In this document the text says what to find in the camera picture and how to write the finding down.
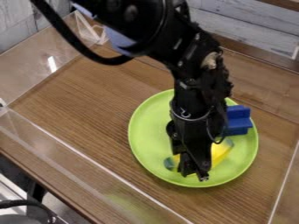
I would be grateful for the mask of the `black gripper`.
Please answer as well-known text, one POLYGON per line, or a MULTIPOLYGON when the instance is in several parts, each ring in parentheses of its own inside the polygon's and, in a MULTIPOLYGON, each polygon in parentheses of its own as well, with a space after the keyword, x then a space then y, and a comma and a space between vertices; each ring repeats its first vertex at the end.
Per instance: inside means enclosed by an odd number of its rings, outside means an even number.
POLYGON ((196 174, 200 181, 210 179, 212 146, 221 144, 228 136, 228 103, 216 102, 210 106, 181 105, 170 102, 171 121, 166 132, 170 137, 173 154, 181 154, 178 172, 185 178, 196 174))

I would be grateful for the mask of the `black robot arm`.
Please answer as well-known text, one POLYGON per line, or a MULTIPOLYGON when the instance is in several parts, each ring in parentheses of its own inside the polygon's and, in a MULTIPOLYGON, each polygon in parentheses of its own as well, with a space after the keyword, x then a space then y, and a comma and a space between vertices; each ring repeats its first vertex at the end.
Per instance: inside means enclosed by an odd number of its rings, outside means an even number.
POLYGON ((171 121, 166 131, 178 172, 210 178, 212 146, 228 135, 226 98, 234 88, 220 41, 191 20, 186 0, 71 0, 74 7, 129 39, 113 58, 95 54, 46 0, 30 0, 58 33, 87 58, 118 66, 139 56, 163 63, 174 77, 171 121))

